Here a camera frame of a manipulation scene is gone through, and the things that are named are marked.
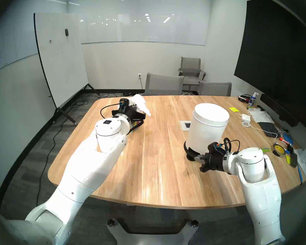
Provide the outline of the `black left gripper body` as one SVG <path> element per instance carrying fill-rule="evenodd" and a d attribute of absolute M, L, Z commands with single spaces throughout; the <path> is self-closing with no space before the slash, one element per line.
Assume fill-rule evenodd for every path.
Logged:
<path fill-rule="evenodd" d="M 123 114 L 130 120 L 145 120 L 145 114 L 137 111 L 137 106 L 127 106 L 119 108 L 118 110 L 112 110 L 112 115 Z"/>

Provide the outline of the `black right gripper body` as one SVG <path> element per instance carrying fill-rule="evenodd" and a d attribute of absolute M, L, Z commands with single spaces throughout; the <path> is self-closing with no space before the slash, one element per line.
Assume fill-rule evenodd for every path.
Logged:
<path fill-rule="evenodd" d="M 217 170 L 225 172 L 223 168 L 223 158 L 226 155 L 226 151 L 209 151 L 206 155 L 206 171 Z"/>

